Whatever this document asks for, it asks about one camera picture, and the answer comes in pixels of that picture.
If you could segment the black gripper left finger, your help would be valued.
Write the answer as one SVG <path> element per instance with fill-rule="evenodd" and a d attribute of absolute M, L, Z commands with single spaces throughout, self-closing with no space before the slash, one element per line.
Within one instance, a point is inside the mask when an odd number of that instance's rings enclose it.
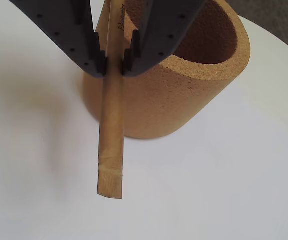
<path fill-rule="evenodd" d="M 78 67 L 95 78 L 106 71 L 105 52 L 93 29 L 89 0 L 13 0 Z"/>

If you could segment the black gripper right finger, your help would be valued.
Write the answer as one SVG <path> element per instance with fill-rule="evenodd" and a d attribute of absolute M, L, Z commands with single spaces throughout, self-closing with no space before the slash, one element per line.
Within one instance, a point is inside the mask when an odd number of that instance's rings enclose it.
<path fill-rule="evenodd" d="M 124 51 L 123 75 L 136 77 L 172 55 L 206 1 L 145 0 L 139 28 Z"/>

